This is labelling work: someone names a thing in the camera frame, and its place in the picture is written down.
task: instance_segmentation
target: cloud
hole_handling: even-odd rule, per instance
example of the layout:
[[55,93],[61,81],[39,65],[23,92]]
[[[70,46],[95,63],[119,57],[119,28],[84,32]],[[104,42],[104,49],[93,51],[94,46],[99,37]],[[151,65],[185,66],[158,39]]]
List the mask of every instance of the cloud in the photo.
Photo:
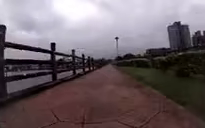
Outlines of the cloud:
[[58,51],[85,49],[95,57],[115,56],[115,36],[122,54],[168,47],[166,27],[178,20],[205,29],[205,0],[0,0],[7,40],[44,48],[56,42]]

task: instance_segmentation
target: river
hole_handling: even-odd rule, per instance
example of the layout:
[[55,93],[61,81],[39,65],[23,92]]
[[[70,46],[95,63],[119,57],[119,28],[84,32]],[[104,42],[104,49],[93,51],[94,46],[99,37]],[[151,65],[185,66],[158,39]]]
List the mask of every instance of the river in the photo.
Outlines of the river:
[[[13,75],[29,74],[29,73],[37,73],[37,72],[42,72],[42,70],[41,71],[8,72],[6,75],[13,76]],[[71,76],[71,75],[72,75],[72,71],[60,73],[58,74],[58,79]],[[7,83],[7,90],[8,90],[8,93],[12,93],[12,92],[30,88],[30,87],[33,87],[39,84],[47,83],[50,81],[52,81],[51,75],[40,76],[40,77],[24,79],[24,80],[19,80],[19,81],[13,81],[13,82]]]

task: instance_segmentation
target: lamp post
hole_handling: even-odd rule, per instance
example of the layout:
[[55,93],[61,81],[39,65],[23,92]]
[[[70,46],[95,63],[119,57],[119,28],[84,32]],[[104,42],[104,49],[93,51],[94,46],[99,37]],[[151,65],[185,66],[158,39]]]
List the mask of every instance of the lamp post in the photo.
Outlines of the lamp post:
[[117,57],[118,57],[119,56],[119,51],[118,51],[118,40],[119,40],[119,37],[115,37],[114,39],[116,41],[116,50],[117,50]]

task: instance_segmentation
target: grass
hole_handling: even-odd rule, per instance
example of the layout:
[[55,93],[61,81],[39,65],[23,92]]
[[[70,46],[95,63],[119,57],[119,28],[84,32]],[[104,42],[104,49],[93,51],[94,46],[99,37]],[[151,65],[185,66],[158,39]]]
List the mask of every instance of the grass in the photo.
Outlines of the grass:
[[173,73],[163,73],[156,69],[120,67],[139,80],[173,101],[181,104],[189,111],[205,121],[205,82],[194,78],[178,78]]

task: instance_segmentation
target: paved path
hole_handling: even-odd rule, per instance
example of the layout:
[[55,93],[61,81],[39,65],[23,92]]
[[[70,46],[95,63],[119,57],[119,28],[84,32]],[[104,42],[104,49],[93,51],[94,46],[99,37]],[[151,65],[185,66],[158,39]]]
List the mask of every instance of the paved path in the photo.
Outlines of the paved path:
[[0,109],[0,125],[2,128],[205,128],[202,121],[180,106],[110,65]]

